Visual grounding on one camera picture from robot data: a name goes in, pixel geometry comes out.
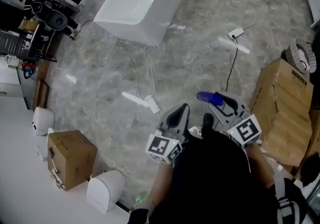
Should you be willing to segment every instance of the power strip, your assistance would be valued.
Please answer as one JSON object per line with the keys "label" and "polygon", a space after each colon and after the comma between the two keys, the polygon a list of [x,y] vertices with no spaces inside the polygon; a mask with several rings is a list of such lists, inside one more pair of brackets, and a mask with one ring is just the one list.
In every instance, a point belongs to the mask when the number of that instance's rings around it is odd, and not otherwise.
{"label": "power strip", "polygon": [[231,31],[229,34],[228,34],[228,37],[233,40],[239,36],[241,36],[245,31],[241,28],[241,27],[238,27],[236,28],[235,30]]}

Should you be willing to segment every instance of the brown cardboard box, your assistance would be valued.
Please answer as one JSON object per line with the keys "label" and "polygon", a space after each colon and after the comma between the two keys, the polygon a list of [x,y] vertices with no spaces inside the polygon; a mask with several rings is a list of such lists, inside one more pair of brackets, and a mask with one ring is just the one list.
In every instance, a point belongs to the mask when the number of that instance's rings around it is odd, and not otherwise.
{"label": "brown cardboard box", "polygon": [[305,156],[312,93],[313,85],[282,59],[260,72],[250,110],[262,130],[262,148],[281,164],[298,167]]}
{"label": "brown cardboard box", "polygon": [[49,134],[48,169],[52,171],[54,165],[49,148],[53,149],[53,161],[66,191],[90,178],[97,148],[80,131]]}
{"label": "brown cardboard box", "polygon": [[311,119],[311,125],[312,125],[312,136],[310,139],[309,147],[305,153],[305,156],[301,162],[300,167],[298,168],[295,178],[297,180],[301,179],[301,166],[307,160],[309,157],[313,156],[315,153],[320,154],[320,110],[311,110],[310,111],[310,119]]}

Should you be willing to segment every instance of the person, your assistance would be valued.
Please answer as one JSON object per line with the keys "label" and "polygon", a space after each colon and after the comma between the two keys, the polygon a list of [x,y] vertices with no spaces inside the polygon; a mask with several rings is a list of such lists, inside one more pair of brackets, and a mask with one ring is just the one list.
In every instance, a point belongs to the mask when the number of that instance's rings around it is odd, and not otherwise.
{"label": "person", "polygon": [[[145,207],[135,209],[128,224],[278,223],[274,172],[259,146],[247,147],[246,156],[226,135],[214,131],[213,123],[214,117],[205,114],[203,139],[185,131],[188,142],[174,167],[159,165]],[[307,203],[289,179],[285,196],[298,203],[302,223]],[[295,217],[289,215],[283,223],[294,224]]]}
{"label": "person", "polygon": [[[24,16],[28,20],[30,20],[34,16],[32,10],[31,10],[31,4],[33,2],[40,2],[43,4],[43,3],[45,3],[45,1],[48,1],[51,3],[53,0],[19,0],[19,1],[21,3],[24,3],[24,8],[23,8]],[[67,18],[67,25],[69,27],[71,27],[73,29],[73,31],[71,31],[71,29],[66,26],[61,32],[63,32],[67,36],[69,36],[72,40],[76,40],[77,34],[81,30],[81,24],[76,23],[72,18],[70,18],[70,16],[68,16],[68,15],[65,15],[65,16]]]}

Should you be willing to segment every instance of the person's right arm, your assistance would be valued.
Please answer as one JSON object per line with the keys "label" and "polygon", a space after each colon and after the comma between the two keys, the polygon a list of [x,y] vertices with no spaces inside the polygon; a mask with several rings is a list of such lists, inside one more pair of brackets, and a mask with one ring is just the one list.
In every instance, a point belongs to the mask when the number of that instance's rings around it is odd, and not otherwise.
{"label": "person's right arm", "polygon": [[259,146],[253,143],[246,148],[249,159],[251,173],[269,189],[274,182],[274,171],[262,154]]}

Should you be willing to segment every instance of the toilet lid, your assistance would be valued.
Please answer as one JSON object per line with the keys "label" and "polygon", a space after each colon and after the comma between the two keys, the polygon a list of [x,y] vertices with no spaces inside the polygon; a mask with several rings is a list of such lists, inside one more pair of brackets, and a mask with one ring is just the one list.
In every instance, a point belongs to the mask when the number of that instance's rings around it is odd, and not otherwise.
{"label": "toilet lid", "polygon": [[100,212],[106,213],[110,203],[110,192],[108,186],[98,178],[89,181],[86,191],[87,201]]}

